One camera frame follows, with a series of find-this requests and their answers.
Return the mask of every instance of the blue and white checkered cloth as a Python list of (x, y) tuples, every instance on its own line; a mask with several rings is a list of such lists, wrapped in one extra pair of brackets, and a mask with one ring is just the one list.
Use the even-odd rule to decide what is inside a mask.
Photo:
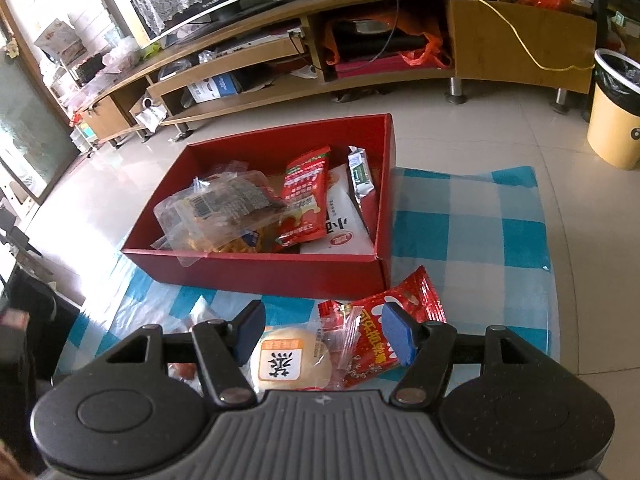
[[(475, 176), (396, 168), (392, 284), (424, 265), (447, 321), (459, 332), (483, 334), (490, 324), (511, 327), (558, 356), (558, 302), (546, 244), (545, 219), (533, 168)], [(147, 323), (180, 326), (203, 297), (231, 319), (249, 300), (265, 304), (267, 325), (307, 322), (319, 301), (210, 290), (155, 282), (121, 254), (100, 290), (89, 297), (58, 363), (76, 370)], [(477, 375), (454, 367), (450, 385)], [(388, 393), (401, 376), (392, 370), (365, 386)]]

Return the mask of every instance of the tv stand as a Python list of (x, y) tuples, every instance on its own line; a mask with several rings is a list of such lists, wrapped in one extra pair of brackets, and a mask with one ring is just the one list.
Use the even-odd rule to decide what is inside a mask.
[[(558, 93), (560, 98), (566, 95), (566, 91), (581, 94), (589, 92), (590, 71), (549, 72), (539, 69), (524, 52), (508, 25), (491, 9), (475, 0), (438, 0), (439, 6), (445, 9), (440, 27), (448, 38), (446, 47), (452, 57), (449, 68), (419, 68), (336, 77), (334, 70), (325, 63), (324, 47), (321, 44), (327, 17), (336, 9), (383, 1), (394, 0), (295, 0), (244, 18), (188, 43), (173, 45), (103, 92), (91, 103), (94, 111), (85, 110), (83, 116), (96, 131), (101, 125), (92, 124), (91, 113), (94, 119), (102, 115), (102, 120), (109, 123), (110, 113), (119, 109), (127, 121), (129, 132), (142, 129), (135, 125), (128, 110), (132, 102), (145, 91), (163, 102), (169, 111), (169, 116), (162, 124), (177, 124), (181, 129), (185, 129), (184, 125), (190, 121), (206, 120), (301, 97), (430, 78), (449, 79), (450, 89), (446, 99), (456, 105), (466, 101), (463, 93), (465, 79), (545, 86), (561, 90)], [(426, 8), (435, 0), (416, 1), (424, 3), (422, 7)], [(571, 65), (589, 66), (593, 63), (596, 23), (588, 17), (590, 7), (574, 5), (568, 12), (559, 12), (506, 2), (491, 4), (513, 23), (533, 55), (545, 66), (560, 68)], [(304, 33), (303, 39), (294, 38), (296, 44), (289, 38), (257, 44), (193, 66), (167, 80), (158, 81), (159, 70), (172, 61), (263, 27), (290, 20), (299, 20)], [(293, 57), (299, 52), (305, 52), (305, 57), (313, 65), (322, 68), (322, 71), (317, 71), (316, 79), (283, 75), (277, 77), (270, 86), (257, 91), (226, 96), (195, 104), (187, 109), (180, 104), (182, 92), (191, 82), (253, 64)], [(559, 107), (564, 104), (561, 100), (558, 101)], [(101, 114), (100, 108), (111, 112)], [(102, 139), (108, 140), (120, 136), (122, 131), (106, 129), (102, 133), (109, 133), (103, 135)]]

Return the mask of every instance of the trash can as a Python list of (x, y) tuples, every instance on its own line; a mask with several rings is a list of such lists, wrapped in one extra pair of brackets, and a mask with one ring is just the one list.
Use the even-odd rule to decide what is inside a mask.
[(640, 64), (598, 49), (596, 90), (587, 140), (598, 155), (621, 170), (640, 159)]

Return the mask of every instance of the door frame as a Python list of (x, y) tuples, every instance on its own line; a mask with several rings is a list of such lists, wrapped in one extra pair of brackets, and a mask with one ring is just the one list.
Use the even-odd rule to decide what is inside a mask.
[[(20, 68), (27, 77), (27, 81), (33, 88), (33, 91), (43, 99), (44, 104), (47, 106), (56, 120), (65, 128), (70, 129), (71, 127), (69, 126), (69, 118), (67, 117), (60, 104), (58, 104), (58, 101), (50, 92), (49, 88), (47, 88), (47, 86), (42, 81), (38, 61), (29, 48), (29, 43), (20, 31), (20, 27), (15, 21), (15, 18), (12, 15), (11, 9), (9, 8), (6, 0), (0, 0), (0, 27), (2, 27), (2, 32), (7, 35), (7, 39), (11, 40), (15, 38), (15, 41), (18, 44), (18, 49), (20, 51), (20, 55), (16, 57), (15, 60), (18, 62)], [(36, 204), (42, 205), (47, 196), (49, 196), (49, 194), (53, 190), (53, 187), (57, 184), (60, 178), (65, 174), (66, 170), (68, 170), (69, 166), (71, 166), (73, 161), (76, 160), (79, 155), (80, 153), (72, 153), (69, 156), (68, 160), (65, 160), (60, 165), (60, 168), (56, 171), (56, 173), (54, 173), (51, 181), (47, 184), (45, 189), (42, 190), (39, 196), (34, 195), (1, 158), (0, 165), (2, 165), (7, 173), (11, 175), (12, 179), (14, 179), (20, 185), (24, 192), (29, 195), (29, 197), (31, 197), (31, 199)]]

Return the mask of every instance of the wall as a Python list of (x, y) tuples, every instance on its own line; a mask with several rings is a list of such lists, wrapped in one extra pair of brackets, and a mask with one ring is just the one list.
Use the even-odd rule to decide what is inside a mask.
[[(31, 43), (58, 18), (76, 29), (87, 50), (97, 52), (107, 45), (101, 36), (114, 26), (102, 0), (7, 0), (7, 4)], [(40, 61), (44, 54), (32, 44), (30, 48)]]

